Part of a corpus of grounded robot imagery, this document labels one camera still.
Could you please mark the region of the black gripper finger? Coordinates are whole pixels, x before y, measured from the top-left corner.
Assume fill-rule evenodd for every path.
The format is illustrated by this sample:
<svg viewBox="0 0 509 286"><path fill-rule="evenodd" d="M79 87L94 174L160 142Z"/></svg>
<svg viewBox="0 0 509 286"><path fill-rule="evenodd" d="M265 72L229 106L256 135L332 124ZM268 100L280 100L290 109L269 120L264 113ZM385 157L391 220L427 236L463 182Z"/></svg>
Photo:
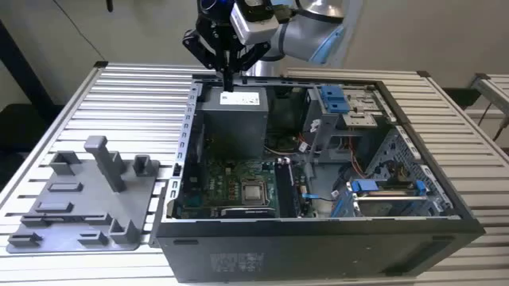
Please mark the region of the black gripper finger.
<svg viewBox="0 0 509 286"><path fill-rule="evenodd" d="M228 62L224 50L221 49L213 53L202 43L201 35L196 29L186 31L182 44L205 68L214 69L221 74L224 90L229 91Z"/></svg>
<svg viewBox="0 0 509 286"><path fill-rule="evenodd" d="M229 91L233 91L234 75L241 71L248 71L256 62L264 57L270 49L269 42L261 42L253 45L250 50L241 54L246 46L240 42L232 45L229 51Z"/></svg>

